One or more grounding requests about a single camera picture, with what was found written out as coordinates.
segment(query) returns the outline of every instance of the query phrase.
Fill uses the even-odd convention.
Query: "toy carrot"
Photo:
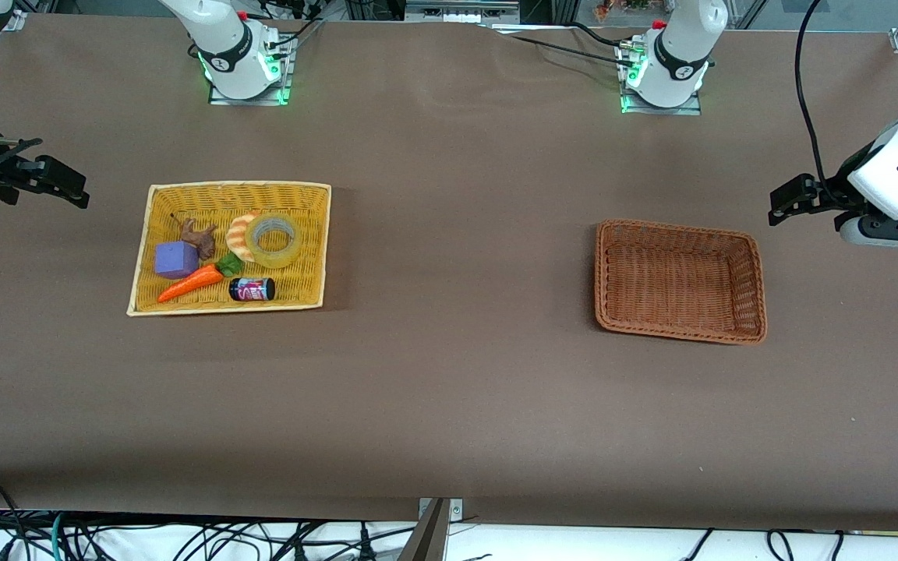
[[[229,252],[214,265],[201,266],[188,277],[171,285],[171,287],[165,288],[164,292],[157,296],[157,301],[159,303],[168,302],[172,298],[181,297],[186,292],[192,292],[197,288],[210,287],[211,284],[220,283],[225,277],[234,277],[240,273],[242,266],[245,266],[245,263],[238,259],[238,256],[234,253]]]

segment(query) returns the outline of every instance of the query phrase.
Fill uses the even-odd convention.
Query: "white floor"
[[[383,522],[368,525],[371,535],[409,527],[410,522]],[[267,532],[272,537],[288,538],[295,530],[293,524],[268,524]],[[260,531],[250,530],[254,535]],[[189,540],[196,529],[188,526],[168,526],[158,529],[113,530],[100,533],[97,543],[110,554],[114,561],[171,561]],[[575,528],[545,526],[506,526],[487,524],[454,524],[450,529],[446,561],[472,561],[486,557],[487,561],[681,561],[691,553],[696,541],[702,536],[701,530],[663,530],[631,528]],[[373,547],[377,553],[398,549],[407,541],[409,533],[384,540],[377,540]],[[787,534],[792,546],[794,561],[828,561],[836,536],[827,534]],[[328,523],[311,535],[309,540],[359,540],[359,523]],[[0,549],[9,540],[5,532],[0,532]],[[249,540],[259,547],[259,558],[268,559],[267,546],[257,540]],[[321,561],[338,553],[342,547],[307,548],[309,561]],[[785,555],[783,546],[777,542],[776,549]],[[36,561],[52,561],[51,557],[39,550]],[[10,560],[25,559],[21,546],[15,546]],[[192,558],[200,561],[201,549]],[[292,553],[286,556],[292,560]],[[355,559],[354,552],[339,557],[339,561]],[[696,561],[771,561],[773,557],[767,549],[764,532],[720,531],[716,530],[702,547]],[[898,537],[845,536],[844,546],[838,556],[839,561],[865,561],[898,559]],[[245,544],[229,543],[217,555],[218,561],[256,561],[256,550]]]

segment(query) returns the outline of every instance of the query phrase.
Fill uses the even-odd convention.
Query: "brown table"
[[[794,39],[727,33],[702,117],[666,118],[488,29],[329,23],[292,105],[250,109],[207,106],[175,20],[29,18],[0,129],[92,205],[0,205],[0,479],[28,508],[898,528],[898,251],[767,226],[811,170]],[[898,55],[806,48],[833,171],[898,117]],[[243,178],[334,185],[324,308],[125,316],[147,187]],[[767,341],[600,330],[609,217],[754,235]]]

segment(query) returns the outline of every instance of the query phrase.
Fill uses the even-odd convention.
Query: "yellow tape roll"
[[[268,252],[259,245],[260,239],[270,231],[284,231],[289,237],[289,243],[278,252]],[[290,266],[300,255],[302,235],[296,227],[296,221],[283,213],[259,214],[245,230],[245,243],[249,246],[252,255],[261,266],[268,269],[282,269]]]

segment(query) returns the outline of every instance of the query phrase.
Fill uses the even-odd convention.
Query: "brown wicker basket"
[[[758,244],[741,231],[604,221],[595,317],[623,333],[759,344],[767,319]]]

